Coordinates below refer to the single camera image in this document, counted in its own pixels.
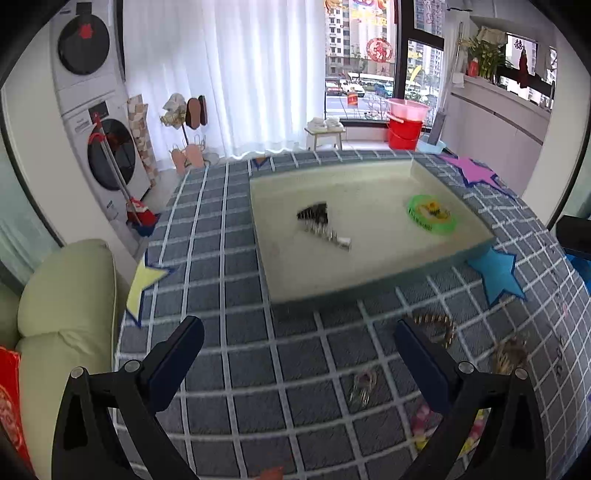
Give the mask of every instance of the green ring toy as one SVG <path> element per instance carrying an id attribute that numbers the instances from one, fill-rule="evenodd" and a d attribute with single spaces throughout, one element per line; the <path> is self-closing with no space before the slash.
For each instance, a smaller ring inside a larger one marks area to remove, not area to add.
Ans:
<path id="1" fill-rule="evenodd" d="M 449 235 L 456 229 L 456 218 L 431 195 L 415 195 L 411 198 L 408 215 L 427 232 Z"/>

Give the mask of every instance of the red pillow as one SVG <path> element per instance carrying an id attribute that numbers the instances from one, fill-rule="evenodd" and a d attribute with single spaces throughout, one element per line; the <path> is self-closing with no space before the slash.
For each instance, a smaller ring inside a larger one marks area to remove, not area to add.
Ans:
<path id="1" fill-rule="evenodd" d="M 31 459 L 22 433 L 18 366 L 21 355 L 0 346 L 0 423 L 20 457 L 32 470 Z"/>

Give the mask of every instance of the hanging clothes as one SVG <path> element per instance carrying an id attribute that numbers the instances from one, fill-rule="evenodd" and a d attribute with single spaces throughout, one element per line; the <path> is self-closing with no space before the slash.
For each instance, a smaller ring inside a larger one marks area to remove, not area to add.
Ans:
<path id="1" fill-rule="evenodd" d="M 521 88 L 526 88 L 530 85 L 530 73 L 527 69 L 527 53 L 525 49 L 521 50 L 521 57 L 519 58 L 519 73 L 517 74 L 517 81 Z"/>

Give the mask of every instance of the washing machine door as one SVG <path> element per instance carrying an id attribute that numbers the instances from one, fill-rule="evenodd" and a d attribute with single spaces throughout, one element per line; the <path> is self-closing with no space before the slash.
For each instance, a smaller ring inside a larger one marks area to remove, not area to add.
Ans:
<path id="1" fill-rule="evenodd" d="M 127 127 L 118 120 L 106 118 L 102 123 L 107 142 L 123 175 L 125 184 L 128 184 L 134 175 L 135 169 L 134 140 L 131 138 Z M 98 132 L 98 129 L 95 127 L 92 133 L 96 132 Z M 88 163 L 92 175 L 102 187 L 111 191 L 119 190 L 115 175 L 111 172 L 108 160 L 99 142 L 92 142 L 88 145 Z"/>
<path id="2" fill-rule="evenodd" d="M 62 65 L 76 75 L 90 75 L 104 64 L 109 54 L 109 31 L 103 21 L 92 14 L 70 20 L 57 41 Z"/>

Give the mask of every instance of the yellow star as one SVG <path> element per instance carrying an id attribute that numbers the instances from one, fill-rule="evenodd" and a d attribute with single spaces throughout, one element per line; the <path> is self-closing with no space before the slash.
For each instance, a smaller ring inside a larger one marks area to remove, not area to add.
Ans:
<path id="1" fill-rule="evenodd" d="M 150 288 L 156 282 L 159 282 L 165 277 L 168 277 L 173 271 L 173 268 L 154 267 L 146 264 L 146 254 L 139 262 L 138 268 L 135 271 L 135 277 L 129 289 L 127 297 L 127 312 L 131 315 L 133 321 L 138 327 L 142 326 L 140 318 L 142 301 L 144 299 L 144 290 Z"/>

